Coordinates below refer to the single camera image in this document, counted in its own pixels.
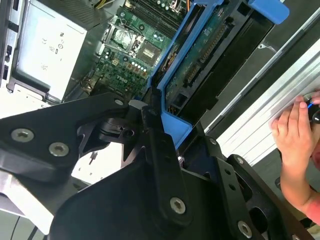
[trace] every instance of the screw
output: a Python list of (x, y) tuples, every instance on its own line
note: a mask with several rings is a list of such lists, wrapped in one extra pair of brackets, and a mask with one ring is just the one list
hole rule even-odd
[(11, 132), (11, 138), (20, 143), (30, 142), (34, 137), (34, 133), (26, 128), (17, 128)]
[(149, 109), (149, 113), (151, 113), (151, 114), (152, 114), (152, 115), (154, 115), (154, 116), (157, 116), (156, 111), (155, 111), (155, 110), (153, 110), (153, 109)]
[(69, 153), (69, 147), (63, 142), (54, 142), (50, 144), (49, 152), (55, 157), (64, 157)]
[(216, 144), (217, 144), (217, 141), (214, 140), (213, 138), (210, 138), (210, 142), (211, 142), (213, 145), (216, 145)]
[(244, 221), (239, 221), (238, 222), (238, 228), (240, 232), (247, 238), (250, 239), (252, 238), (252, 231), (248, 224), (246, 224)]
[(186, 212), (186, 205), (185, 205), (184, 201), (182, 201), (178, 197), (174, 196), (170, 199), (170, 206), (176, 214), (181, 215)]
[(236, 159), (238, 160), (238, 162), (240, 164), (244, 164), (245, 163), (244, 160), (241, 157), (237, 157)]
[(121, 101), (121, 100), (119, 100), (119, 99), (114, 100), (114, 102), (115, 102), (116, 104), (120, 105), (120, 106), (122, 106), (122, 105), (124, 104), (124, 102)]
[(292, 240), (300, 240), (300, 238), (298, 238), (297, 235), (293, 234), (293, 235), (292, 235)]

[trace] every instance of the silver metal panel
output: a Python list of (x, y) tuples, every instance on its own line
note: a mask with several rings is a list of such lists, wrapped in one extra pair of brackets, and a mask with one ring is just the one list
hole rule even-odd
[(79, 0), (31, 0), (16, 72), (47, 87), (61, 101), (93, 66), (110, 17)]
[(24, 24), (16, 70), (62, 100), (87, 30), (36, 0)]
[(77, 190), (71, 179), (58, 186), (43, 185), (0, 170), (0, 193), (6, 195), (26, 218), (47, 235), (56, 211)]
[(296, 96), (319, 86), (320, 39), (217, 139), (223, 154), (238, 154), (251, 165), (257, 163), (276, 148), (271, 122)]

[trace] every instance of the circuit board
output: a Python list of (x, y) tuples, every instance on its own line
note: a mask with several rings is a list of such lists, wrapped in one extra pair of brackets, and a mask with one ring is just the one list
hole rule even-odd
[(93, 78), (127, 100), (140, 99), (171, 39), (122, 7), (110, 24), (113, 32), (105, 43)]
[(170, 104), (175, 97), (176, 90), (192, 84), (192, 80), (201, 70), (202, 65), (206, 62), (221, 37), (228, 30), (228, 24), (220, 24), (224, 18), (226, 8), (227, 6), (221, 6), (214, 10), (202, 33), (165, 87), (166, 108), (169, 112), (175, 114), (175, 108), (171, 107)]

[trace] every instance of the mounting hole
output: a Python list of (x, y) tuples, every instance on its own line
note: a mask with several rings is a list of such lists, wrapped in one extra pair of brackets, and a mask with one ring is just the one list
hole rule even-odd
[(140, 24), (139, 25), (139, 30), (141, 30), (141, 31), (145, 30), (145, 26), (143, 24)]
[(203, 176), (206, 177), (207, 179), (211, 179), (211, 175), (208, 171), (205, 174), (203, 174)]
[(224, 170), (226, 174), (231, 175), (231, 172), (228, 169)]
[(236, 187), (235, 187), (235, 186), (233, 186), (232, 184), (229, 184), (229, 187), (230, 187), (233, 191), (235, 191), (235, 190), (236, 190)]
[(124, 133), (123, 133), (123, 136), (124, 136), (125, 138), (133, 137), (133, 135), (135, 135), (135, 132), (132, 131), (132, 130), (125, 130)]

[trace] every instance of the motherboard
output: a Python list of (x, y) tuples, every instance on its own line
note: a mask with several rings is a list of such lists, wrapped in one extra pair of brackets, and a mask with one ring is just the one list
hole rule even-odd
[(147, 90), (150, 74), (171, 41), (128, 8), (119, 7), (109, 20), (92, 82), (127, 100), (140, 99)]

